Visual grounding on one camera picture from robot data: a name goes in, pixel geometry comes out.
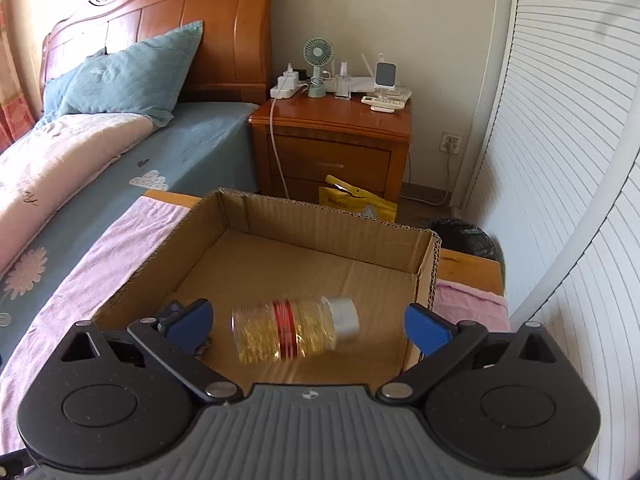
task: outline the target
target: wall socket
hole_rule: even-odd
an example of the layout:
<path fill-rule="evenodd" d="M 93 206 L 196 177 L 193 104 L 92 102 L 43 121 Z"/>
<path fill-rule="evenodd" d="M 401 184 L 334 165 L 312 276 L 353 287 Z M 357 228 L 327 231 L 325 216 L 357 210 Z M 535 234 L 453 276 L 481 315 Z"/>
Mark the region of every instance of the wall socket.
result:
<path fill-rule="evenodd" d="M 449 132 L 443 132 L 442 140 L 440 141 L 440 151 L 457 155 L 460 152 L 461 143 L 462 136 L 450 134 Z"/>

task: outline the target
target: mattress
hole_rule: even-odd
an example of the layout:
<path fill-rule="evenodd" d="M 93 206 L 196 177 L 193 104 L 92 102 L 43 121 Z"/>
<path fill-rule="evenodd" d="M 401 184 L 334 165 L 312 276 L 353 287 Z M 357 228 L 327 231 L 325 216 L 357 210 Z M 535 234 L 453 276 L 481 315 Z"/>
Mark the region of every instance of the mattress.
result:
<path fill-rule="evenodd" d="M 50 220 L 0 283 L 0 358 L 7 361 L 60 282 L 147 189 L 204 196 L 255 192 L 247 103 L 182 103 L 174 120 L 108 167 Z"/>

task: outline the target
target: bottle with yellow contents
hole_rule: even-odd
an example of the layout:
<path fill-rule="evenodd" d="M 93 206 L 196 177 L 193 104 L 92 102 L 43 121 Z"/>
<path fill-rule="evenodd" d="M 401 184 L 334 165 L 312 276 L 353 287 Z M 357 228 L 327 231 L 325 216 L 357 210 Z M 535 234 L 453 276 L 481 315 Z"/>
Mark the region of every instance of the bottle with yellow contents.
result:
<path fill-rule="evenodd" d="M 358 336 L 351 298 L 272 301 L 237 307 L 231 318 L 240 362 L 273 363 L 335 349 Z"/>

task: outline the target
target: curtain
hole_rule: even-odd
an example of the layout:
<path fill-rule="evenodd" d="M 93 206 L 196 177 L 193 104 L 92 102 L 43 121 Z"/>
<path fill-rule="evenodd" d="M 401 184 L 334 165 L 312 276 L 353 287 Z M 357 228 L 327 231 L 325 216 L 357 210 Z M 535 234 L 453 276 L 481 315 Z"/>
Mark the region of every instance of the curtain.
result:
<path fill-rule="evenodd" d="M 30 131 L 33 123 L 9 49 L 0 0 L 0 153 Z"/>

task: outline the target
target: fan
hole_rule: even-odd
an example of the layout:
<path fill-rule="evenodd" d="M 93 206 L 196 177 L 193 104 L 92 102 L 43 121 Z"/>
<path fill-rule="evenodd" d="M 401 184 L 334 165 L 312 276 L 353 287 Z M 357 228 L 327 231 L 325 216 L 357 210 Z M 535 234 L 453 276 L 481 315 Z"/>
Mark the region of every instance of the fan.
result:
<path fill-rule="evenodd" d="M 306 42 L 305 60 L 314 68 L 309 85 L 309 97 L 324 97 L 326 90 L 322 79 L 322 68 L 332 60 L 334 48 L 331 43 L 323 38 L 313 38 Z"/>

